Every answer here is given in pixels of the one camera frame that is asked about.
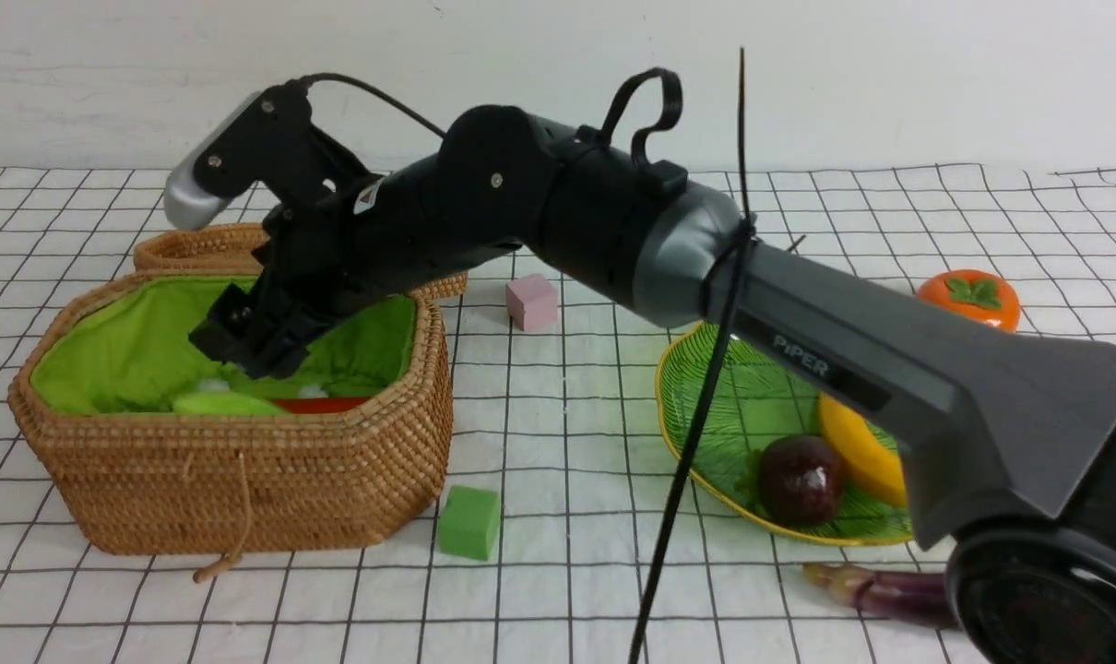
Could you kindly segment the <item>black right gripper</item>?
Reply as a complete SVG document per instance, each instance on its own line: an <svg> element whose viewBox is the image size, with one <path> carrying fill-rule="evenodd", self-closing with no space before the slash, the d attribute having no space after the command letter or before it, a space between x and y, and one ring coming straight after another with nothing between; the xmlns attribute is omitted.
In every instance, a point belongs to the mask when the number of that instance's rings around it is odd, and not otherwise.
<svg viewBox="0 0 1116 664"><path fill-rule="evenodd" d="M254 286L230 283L187 331L208 359L242 364L252 379L287 378L309 356L309 345L340 321L401 297L397 285L369 272L376 240L364 239L389 215L398 175L369 175L339 190L319 186L294 195L288 186L259 182L277 198L262 223L267 239L254 249L262 273Z"/></svg>

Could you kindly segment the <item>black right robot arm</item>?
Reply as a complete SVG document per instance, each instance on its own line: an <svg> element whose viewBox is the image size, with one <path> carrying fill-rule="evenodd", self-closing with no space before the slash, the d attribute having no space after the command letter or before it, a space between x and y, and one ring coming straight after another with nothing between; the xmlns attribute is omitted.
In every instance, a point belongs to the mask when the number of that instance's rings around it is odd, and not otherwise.
<svg viewBox="0 0 1116 664"><path fill-rule="evenodd" d="M895 437L915 540L956 540L947 597L987 660L1116 663L1116 345L998 331L757 243L684 169L512 106L462 113L378 179L304 102L266 102L166 184L179 230L251 184L280 201L262 277L192 333L209 358L283 377L389 293L526 247L654 325L730 325Z"/></svg>

